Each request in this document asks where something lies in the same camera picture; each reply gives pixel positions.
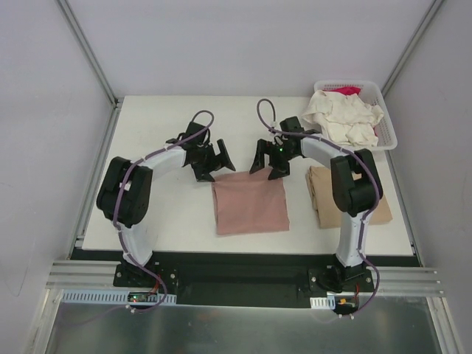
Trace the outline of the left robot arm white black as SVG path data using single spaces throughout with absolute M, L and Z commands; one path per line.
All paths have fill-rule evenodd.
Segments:
M 161 150 L 136 161 L 113 158 L 100 186 L 96 205 L 112 222 L 123 250 L 123 259 L 133 265 L 131 279 L 141 287 L 151 285 L 155 268 L 148 264 L 153 255 L 153 241 L 145 225 L 153 182 L 165 174 L 190 166 L 197 182 L 213 182 L 212 176 L 222 168 L 234 171 L 226 145 L 216 142 L 219 153 L 210 142 L 175 141 Z

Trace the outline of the pink printed t shirt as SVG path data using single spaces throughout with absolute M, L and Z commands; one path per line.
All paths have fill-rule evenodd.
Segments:
M 212 182 L 216 233 L 219 236 L 287 232 L 290 228 L 285 187 L 270 180 L 271 170 L 218 176 Z

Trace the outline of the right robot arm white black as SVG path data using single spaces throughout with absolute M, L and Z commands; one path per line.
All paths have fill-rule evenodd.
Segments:
M 348 291 L 365 274 L 367 228 L 383 196 L 372 153 L 367 149 L 342 148 L 318 133 L 279 132 L 278 137 L 280 142 L 257 140 L 249 172 L 256 173 L 269 165 L 270 180 L 283 178 L 290 174 L 290 160 L 299 156 L 330 170 L 333 200 L 341 212 L 341 229 L 333 264 L 317 277 L 317 282 L 326 291 Z

